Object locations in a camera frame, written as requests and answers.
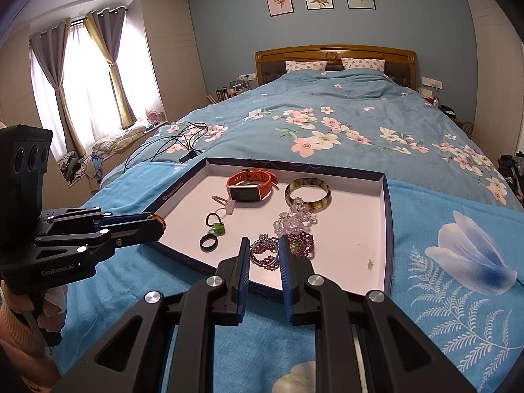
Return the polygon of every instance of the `camera lens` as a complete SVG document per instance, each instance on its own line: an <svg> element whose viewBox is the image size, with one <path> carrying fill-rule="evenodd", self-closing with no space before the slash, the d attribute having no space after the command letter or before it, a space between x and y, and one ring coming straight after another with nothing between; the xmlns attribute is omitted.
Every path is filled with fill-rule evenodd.
<svg viewBox="0 0 524 393"><path fill-rule="evenodd" d="M22 169L22 162L24 160L24 150L20 148L15 156L15 173L19 173Z"/></svg>
<svg viewBox="0 0 524 393"><path fill-rule="evenodd" d="M42 151L42 158L41 158L42 164L46 163L48 156L49 156L49 151L47 148L44 148L44 150Z"/></svg>
<svg viewBox="0 0 524 393"><path fill-rule="evenodd" d="M29 160L27 163L29 164L29 169L33 170L36 165L36 161L38 160L38 146L33 145L31 152L29 153Z"/></svg>

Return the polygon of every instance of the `blue wall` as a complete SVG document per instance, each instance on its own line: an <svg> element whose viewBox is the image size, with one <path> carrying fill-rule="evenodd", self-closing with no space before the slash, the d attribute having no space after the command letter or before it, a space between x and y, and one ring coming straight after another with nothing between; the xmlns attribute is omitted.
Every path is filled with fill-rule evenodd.
<svg viewBox="0 0 524 393"><path fill-rule="evenodd" d="M477 49L467 0L375 0L377 10L306 9L270 17L266 0L189 0L196 44L208 92L240 74L255 72L253 54L305 44L368 44L413 50L421 77L444 82L441 103L462 119L474 119Z"/></svg>

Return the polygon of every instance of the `bed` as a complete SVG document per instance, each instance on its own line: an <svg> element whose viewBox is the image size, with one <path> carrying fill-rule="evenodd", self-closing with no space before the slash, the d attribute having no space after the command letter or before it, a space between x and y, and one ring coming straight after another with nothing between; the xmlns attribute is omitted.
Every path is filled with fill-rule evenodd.
<svg viewBox="0 0 524 393"><path fill-rule="evenodd" d="M341 70L341 57L384 59L386 69ZM285 74L286 60L327 60L327 70ZM524 213L491 161L415 91L415 54L289 47L256 53L256 64L260 87L160 128L88 205L143 211L204 157L384 172L395 238L392 299L479 391L494 391L524 347L517 282L524 256L514 234L523 232ZM209 126L198 157L180 163L186 151L176 143L158 152L194 122ZM148 291L178 293L201 276L146 245L118 251L94 278L70 286L64 340L54 350L59 370ZM250 296L234 333L217 327L215 391L308 391L296 386L311 381L313 361L313 330L289 327L281 305Z"/></svg>

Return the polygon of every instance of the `curtain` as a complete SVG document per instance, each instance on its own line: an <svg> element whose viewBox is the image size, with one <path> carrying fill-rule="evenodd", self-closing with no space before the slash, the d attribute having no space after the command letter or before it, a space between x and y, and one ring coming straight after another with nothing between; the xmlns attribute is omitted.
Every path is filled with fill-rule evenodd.
<svg viewBox="0 0 524 393"><path fill-rule="evenodd" d="M117 63L136 119L145 122L149 111L164 112L145 36L126 16Z"/></svg>
<svg viewBox="0 0 524 393"><path fill-rule="evenodd" d="M54 88L47 80L33 51L31 51L31 81L40 122L42 123L42 127L53 132L51 152L58 161L61 156L67 153L64 128L60 122Z"/></svg>
<svg viewBox="0 0 524 393"><path fill-rule="evenodd" d="M64 55L70 20L62 21L57 27L49 27L45 32L38 32L29 38L29 44L40 64L42 72L53 86L57 99L57 108L63 125L65 145L68 151L75 150L78 156L85 155L85 149L74 129L74 124L67 108L64 88Z"/></svg>
<svg viewBox="0 0 524 393"><path fill-rule="evenodd" d="M127 100L119 68L116 60L119 57L120 37L124 25L126 12L124 7L114 11L106 9L99 14L88 13L84 25L91 38L95 41L100 52L104 55L109 65L109 75L113 91L119 107L120 123L123 129L136 122L135 115Z"/></svg>
<svg viewBox="0 0 524 393"><path fill-rule="evenodd" d="M83 24L70 28L64 59L64 93L84 147L121 128L107 62Z"/></svg>

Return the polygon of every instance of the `watch face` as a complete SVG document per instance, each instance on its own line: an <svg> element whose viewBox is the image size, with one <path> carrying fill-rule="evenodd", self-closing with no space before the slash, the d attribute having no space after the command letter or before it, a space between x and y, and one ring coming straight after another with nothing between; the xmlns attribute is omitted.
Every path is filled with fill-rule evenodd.
<svg viewBox="0 0 524 393"><path fill-rule="evenodd" d="M237 202L258 202L260 191L256 185L230 186L231 199Z"/></svg>

